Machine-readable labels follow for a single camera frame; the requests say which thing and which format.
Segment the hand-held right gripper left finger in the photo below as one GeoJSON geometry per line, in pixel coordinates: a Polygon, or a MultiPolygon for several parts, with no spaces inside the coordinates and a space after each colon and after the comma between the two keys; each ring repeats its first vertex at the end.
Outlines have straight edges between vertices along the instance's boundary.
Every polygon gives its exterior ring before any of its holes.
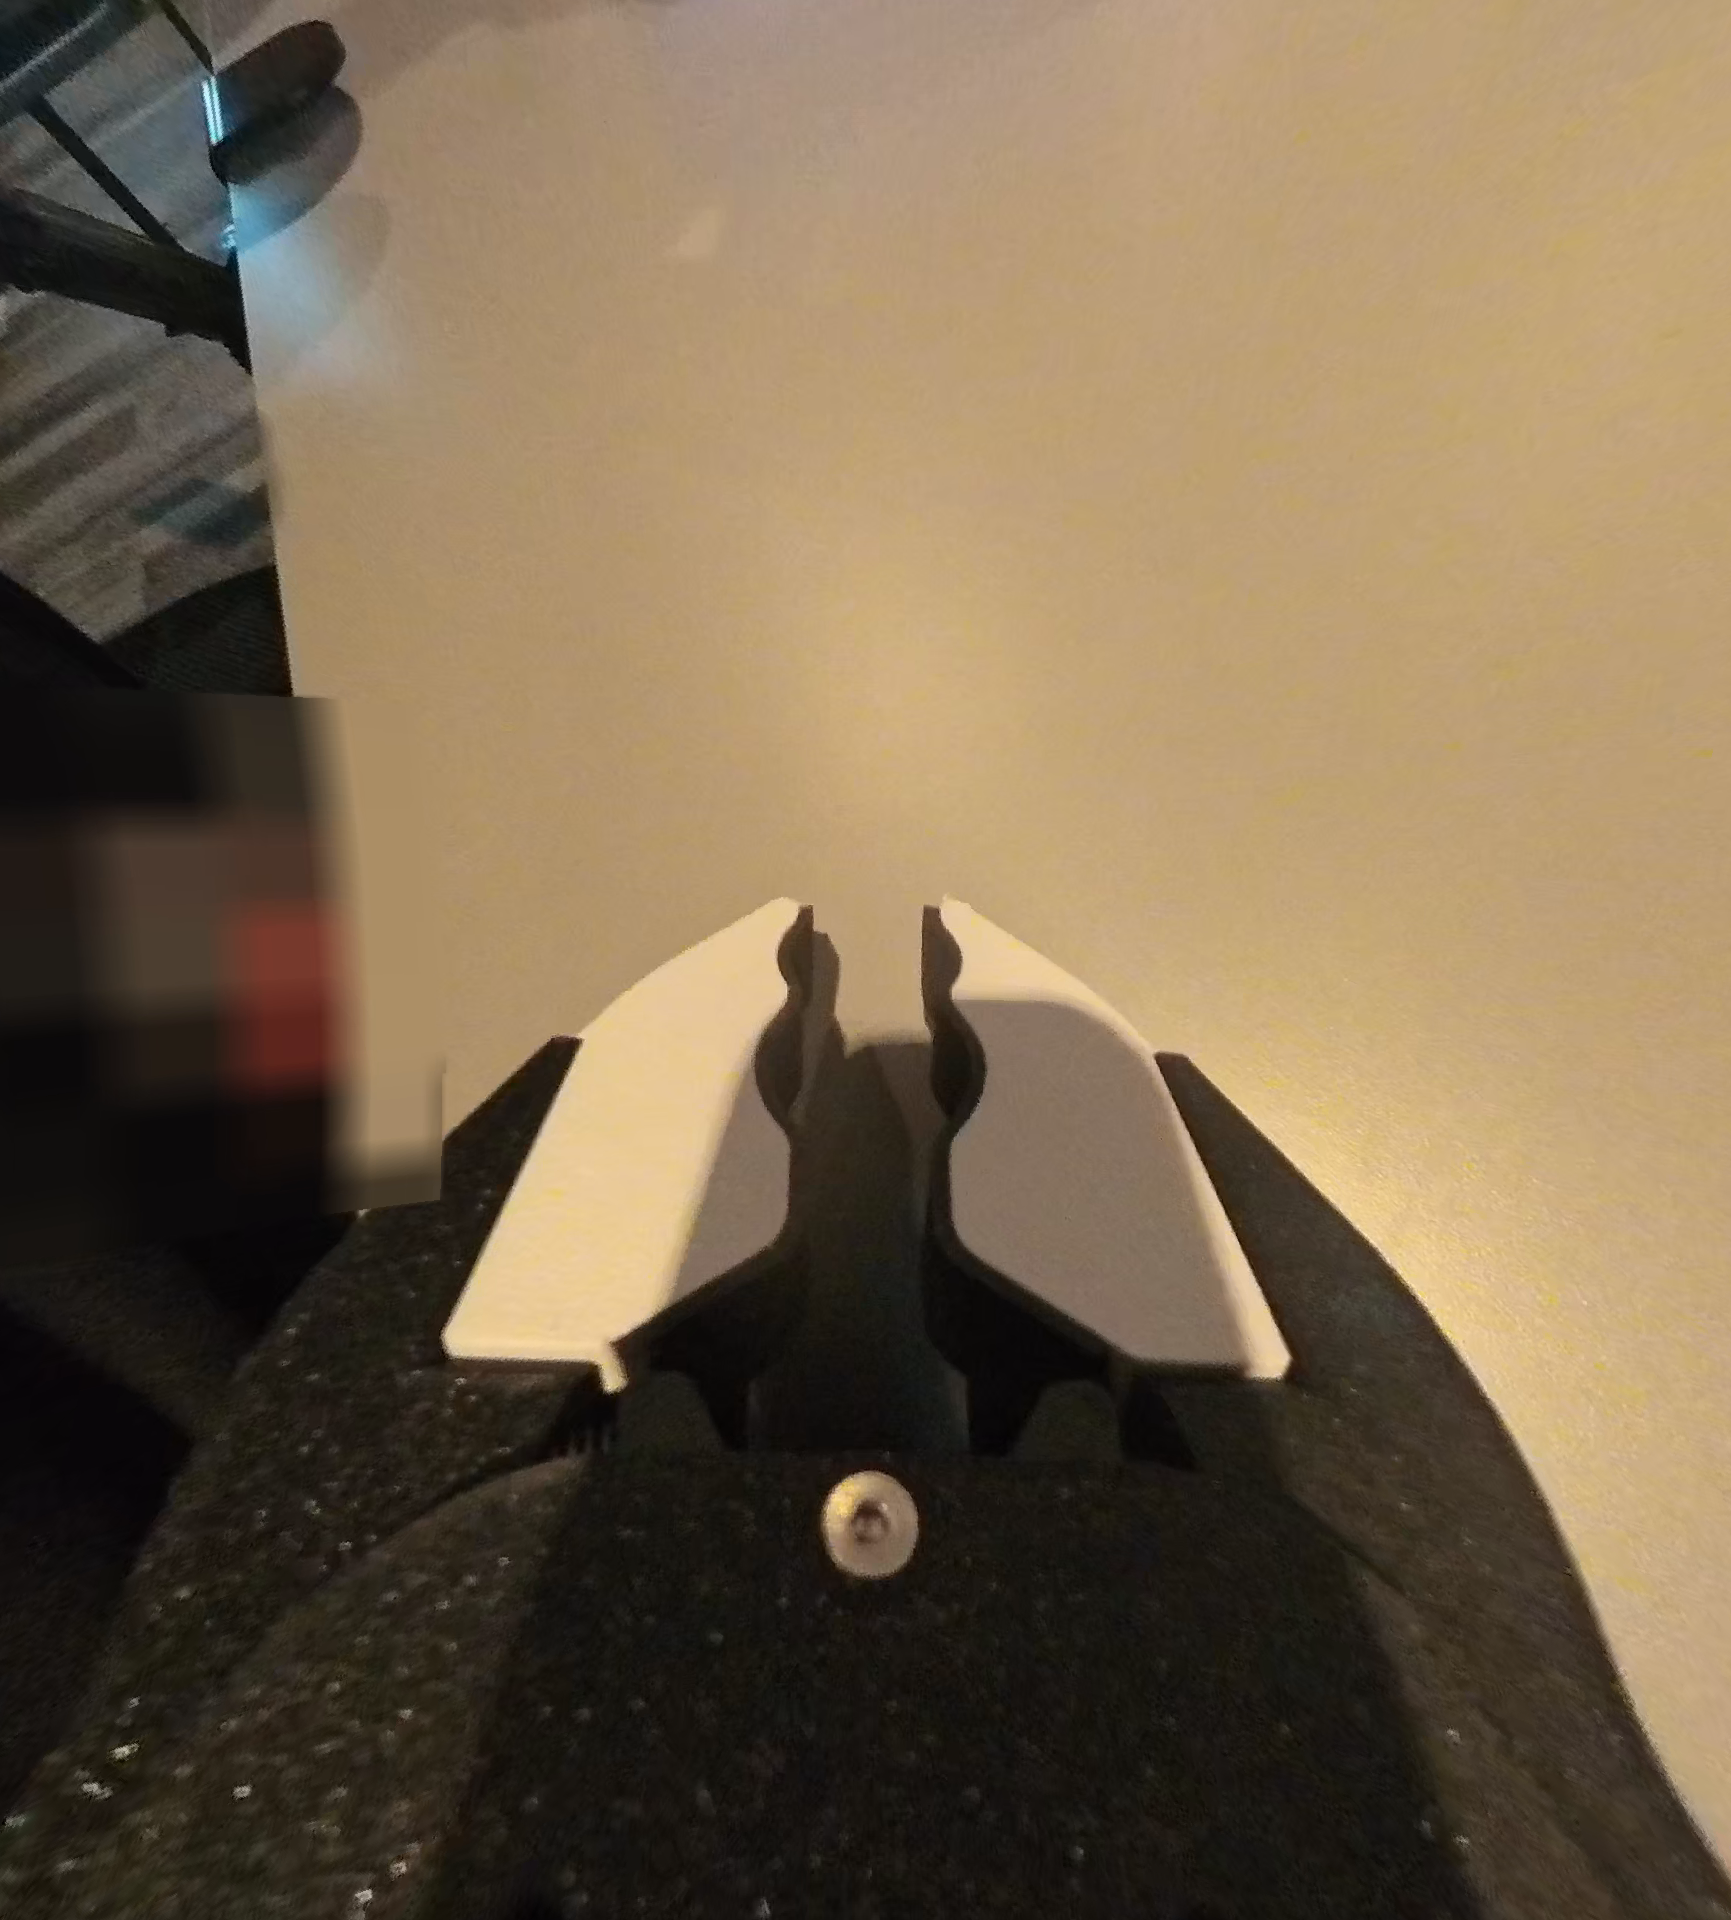
{"type": "Polygon", "coordinates": [[[582,1366],[608,1391],[796,1318],[804,1119],[832,1044],[814,908],[776,898],[608,1005],[470,1266],[446,1357],[582,1366]]]}

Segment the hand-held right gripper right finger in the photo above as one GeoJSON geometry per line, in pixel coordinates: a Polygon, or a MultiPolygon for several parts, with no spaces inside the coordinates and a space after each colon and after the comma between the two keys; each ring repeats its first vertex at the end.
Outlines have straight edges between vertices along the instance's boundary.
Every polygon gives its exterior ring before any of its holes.
{"type": "Polygon", "coordinates": [[[957,898],[925,911],[921,987],[945,1259],[1083,1357],[1283,1381],[1287,1339],[1131,1021],[957,898]]]}

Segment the black office chair base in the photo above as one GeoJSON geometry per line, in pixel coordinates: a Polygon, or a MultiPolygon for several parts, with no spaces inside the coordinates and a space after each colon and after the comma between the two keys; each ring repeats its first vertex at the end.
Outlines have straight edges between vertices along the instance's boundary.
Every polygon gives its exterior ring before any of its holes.
{"type": "Polygon", "coordinates": [[[332,125],[356,125],[344,89],[348,47],[304,19],[218,63],[176,5],[0,5],[0,135],[32,121],[120,213],[120,222],[0,183],[0,299],[54,296],[228,349],[248,370],[238,245],[222,259],[186,248],[56,109],[54,95],[150,20],[166,22],[200,71],[206,160],[226,188],[302,160],[332,125]]]}

